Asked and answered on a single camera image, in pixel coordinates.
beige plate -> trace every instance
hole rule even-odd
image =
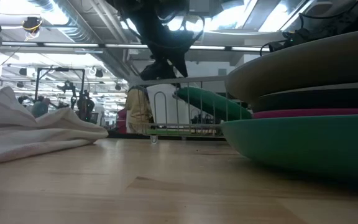
[[[252,103],[278,91],[358,82],[358,32],[290,47],[257,58],[231,72],[226,87]]]

teal bowl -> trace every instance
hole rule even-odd
[[[230,121],[222,130],[235,150],[254,161],[358,180],[358,115]]]

black plate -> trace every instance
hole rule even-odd
[[[358,88],[295,91],[265,95],[252,105],[254,112],[292,109],[358,108]]]

white towel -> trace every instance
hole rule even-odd
[[[0,162],[84,146],[107,136],[104,128],[80,120],[70,108],[35,119],[10,87],[0,91]]]

wooden table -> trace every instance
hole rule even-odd
[[[226,142],[105,139],[0,164],[0,223],[356,223],[358,192]]]

